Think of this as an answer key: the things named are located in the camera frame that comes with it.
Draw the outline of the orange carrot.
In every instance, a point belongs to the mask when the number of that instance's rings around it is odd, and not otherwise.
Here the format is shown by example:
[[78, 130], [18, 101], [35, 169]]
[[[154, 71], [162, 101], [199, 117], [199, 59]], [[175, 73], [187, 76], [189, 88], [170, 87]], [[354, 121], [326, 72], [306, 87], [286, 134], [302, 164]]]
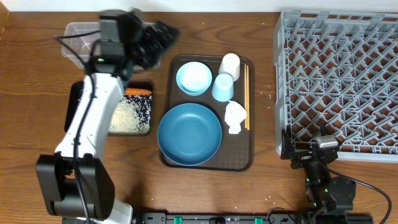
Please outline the orange carrot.
[[126, 88], [124, 94], [126, 96], [131, 96], [131, 95], [151, 95], [152, 92], [147, 89], [142, 89], [142, 88]]

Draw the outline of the light blue bowl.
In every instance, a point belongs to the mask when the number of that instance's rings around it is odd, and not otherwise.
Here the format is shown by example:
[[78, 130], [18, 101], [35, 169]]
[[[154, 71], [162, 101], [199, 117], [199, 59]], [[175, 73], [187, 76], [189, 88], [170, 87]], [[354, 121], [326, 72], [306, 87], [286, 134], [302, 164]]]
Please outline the light blue bowl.
[[213, 75], [207, 65], [201, 62], [188, 62], [176, 74], [177, 86], [187, 95], [202, 95], [210, 87]]

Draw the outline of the white tissue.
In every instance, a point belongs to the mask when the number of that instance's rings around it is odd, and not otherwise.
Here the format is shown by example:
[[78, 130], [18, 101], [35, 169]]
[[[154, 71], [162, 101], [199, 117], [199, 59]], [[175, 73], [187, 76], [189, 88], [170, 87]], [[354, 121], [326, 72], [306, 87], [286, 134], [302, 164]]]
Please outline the white tissue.
[[229, 100], [226, 105], [224, 121], [229, 126], [229, 134], [239, 134], [241, 132], [241, 123], [246, 119], [247, 111], [236, 101]]

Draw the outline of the white rice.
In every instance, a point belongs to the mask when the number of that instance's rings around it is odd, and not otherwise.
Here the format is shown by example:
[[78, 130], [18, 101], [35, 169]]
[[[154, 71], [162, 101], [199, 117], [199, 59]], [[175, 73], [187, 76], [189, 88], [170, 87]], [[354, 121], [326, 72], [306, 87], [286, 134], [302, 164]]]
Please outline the white rice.
[[145, 135], [150, 131], [151, 95], [126, 95], [117, 105], [108, 134]]

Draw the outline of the light blue plastic cup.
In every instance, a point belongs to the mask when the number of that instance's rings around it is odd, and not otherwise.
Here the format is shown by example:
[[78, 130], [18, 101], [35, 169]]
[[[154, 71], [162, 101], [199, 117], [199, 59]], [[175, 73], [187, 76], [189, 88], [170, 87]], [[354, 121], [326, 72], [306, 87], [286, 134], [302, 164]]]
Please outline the light blue plastic cup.
[[215, 78], [212, 96], [220, 102], [229, 101], [234, 95], [234, 81], [230, 74], [221, 73]]

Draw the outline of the dark blue plate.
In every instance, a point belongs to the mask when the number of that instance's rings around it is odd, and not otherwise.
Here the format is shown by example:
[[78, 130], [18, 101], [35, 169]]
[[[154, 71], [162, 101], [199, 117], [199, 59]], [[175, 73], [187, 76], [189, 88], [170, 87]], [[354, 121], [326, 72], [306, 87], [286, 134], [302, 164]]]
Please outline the dark blue plate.
[[181, 166], [210, 160], [221, 146], [223, 130], [217, 115], [197, 103], [183, 103], [162, 117], [157, 141], [160, 151]]

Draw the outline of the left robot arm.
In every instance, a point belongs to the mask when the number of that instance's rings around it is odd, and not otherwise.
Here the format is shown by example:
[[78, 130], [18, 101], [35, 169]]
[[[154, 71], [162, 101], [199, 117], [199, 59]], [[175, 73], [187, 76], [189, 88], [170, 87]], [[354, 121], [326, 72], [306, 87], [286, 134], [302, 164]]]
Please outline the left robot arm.
[[82, 223], [133, 223], [133, 207], [115, 197], [103, 165], [108, 129], [134, 67], [152, 68], [179, 31], [144, 22], [138, 10], [111, 9], [100, 13], [98, 32], [83, 61], [84, 85], [70, 126], [53, 154], [39, 156], [35, 170], [49, 214]]

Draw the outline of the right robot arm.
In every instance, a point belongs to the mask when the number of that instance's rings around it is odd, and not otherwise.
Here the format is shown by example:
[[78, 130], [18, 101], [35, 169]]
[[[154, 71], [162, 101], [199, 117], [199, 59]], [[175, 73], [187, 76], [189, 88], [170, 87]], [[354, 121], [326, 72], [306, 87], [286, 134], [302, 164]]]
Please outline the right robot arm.
[[309, 150], [295, 149], [286, 130], [281, 131], [280, 158], [290, 160], [292, 169], [304, 169], [306, 194], [314, 209], [298, 215], [295, 223], [348, 223], [346, 212], [353, 209], [356, 195], [354, 181], [332, 177], [328, 164], [338, 158], [341, 143], [326, 128], [315, 138]]

